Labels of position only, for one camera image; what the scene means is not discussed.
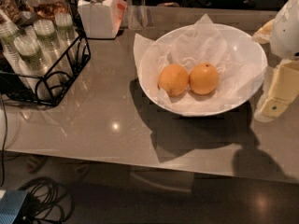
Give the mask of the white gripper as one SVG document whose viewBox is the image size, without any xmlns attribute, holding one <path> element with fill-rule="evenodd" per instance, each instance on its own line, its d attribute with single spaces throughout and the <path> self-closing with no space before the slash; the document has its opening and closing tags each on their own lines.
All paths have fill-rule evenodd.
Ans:
<svg viewBox="0 0 299 224">
<path fill-rule="evenodd" d="M 282 115 L 299 94 L 299 61 L 292 61 L 299 58 L 299 0 L 288 0 L 252 40 L 270 42 L 272 53 L 283 59 L 266 74 L 263 95 L 254 113 L 256 120 L 269 122 Z"/>
</svg>

